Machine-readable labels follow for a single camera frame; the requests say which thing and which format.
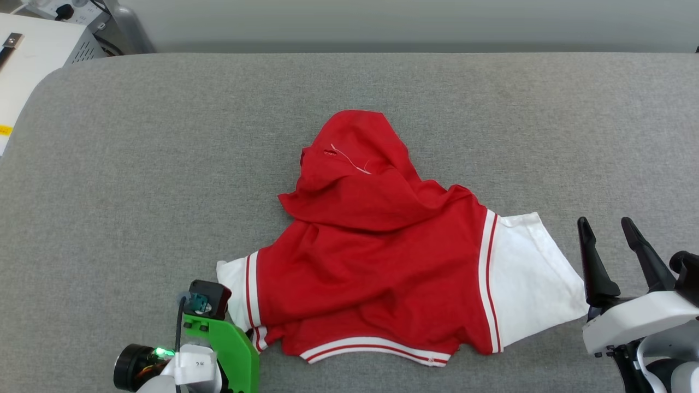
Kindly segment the white power strip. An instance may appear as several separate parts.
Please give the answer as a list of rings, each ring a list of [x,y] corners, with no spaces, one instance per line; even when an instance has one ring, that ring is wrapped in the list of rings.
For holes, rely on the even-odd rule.
[[[64,5],[72,8],[72,16],[63,21],[77,25],[89,26],[91,29],[102,29],[110,19],[110,15],[100,10],[90,0],[20,0],[28,12],[47,20],[58,20],[57,11]]]

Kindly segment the white metal cabinet box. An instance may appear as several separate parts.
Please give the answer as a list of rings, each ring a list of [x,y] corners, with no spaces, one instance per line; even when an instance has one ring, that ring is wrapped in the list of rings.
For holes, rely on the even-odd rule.
[[[13,129],[47,75],[107,54],[83,25],[0,13],[0,124]],[[10,137],[0,136],[0,156]]]

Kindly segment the grey metal partition foot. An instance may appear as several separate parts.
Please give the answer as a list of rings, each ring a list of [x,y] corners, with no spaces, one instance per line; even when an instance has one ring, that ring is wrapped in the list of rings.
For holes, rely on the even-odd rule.
[[[122,4],[122,2],[124,0],[104,0],[107,9],[112,15],[112,19],[115,20],[125,40],[127,40],[134,53],[155,53],[156,50],[140,24],[137,14]]]

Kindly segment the white partition panel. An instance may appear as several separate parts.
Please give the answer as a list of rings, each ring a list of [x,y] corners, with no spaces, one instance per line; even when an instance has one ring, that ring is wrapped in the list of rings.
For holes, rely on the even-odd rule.
[[[699,0],[124,0],[156,53],[680,52]]]

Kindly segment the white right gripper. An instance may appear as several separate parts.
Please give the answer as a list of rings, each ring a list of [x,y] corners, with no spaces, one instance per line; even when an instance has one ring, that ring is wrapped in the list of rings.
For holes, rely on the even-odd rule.
[[[601,353],[608,346],[629,342],[676,328],[699,317],[699,307],[683,296],[670,291],[676,279],[629,217],[622,217],[621,226],[627,245],[634,251],[642,268],[649,294],[613,306],[583,326],[582,335],[587,353]],[[611,280],[596,249],[596,236],[586,217],[577,221],[580,254],[584,273],[585,296],[589,306],[611,306],[621,290]]]

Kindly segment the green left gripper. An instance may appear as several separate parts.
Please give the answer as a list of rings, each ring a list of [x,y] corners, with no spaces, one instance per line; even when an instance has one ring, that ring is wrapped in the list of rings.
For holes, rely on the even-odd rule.
[[[216,355],[214,378],[189,384],[193,393],[259,393],[259,353],[246,333],[221,319],[185,315],[187,336],[201,338]]]

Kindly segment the red white basketball jersey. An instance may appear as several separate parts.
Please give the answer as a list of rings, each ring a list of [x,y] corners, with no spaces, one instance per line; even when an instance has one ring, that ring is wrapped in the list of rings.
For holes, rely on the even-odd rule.
[[[217,264],[255,350],[309,363],[352,352],[443,367],[587,313],[583,279],[537,212],[499,216],[422,181],[383,114],[343,110],[300,157],[294,219],[270,246]]]

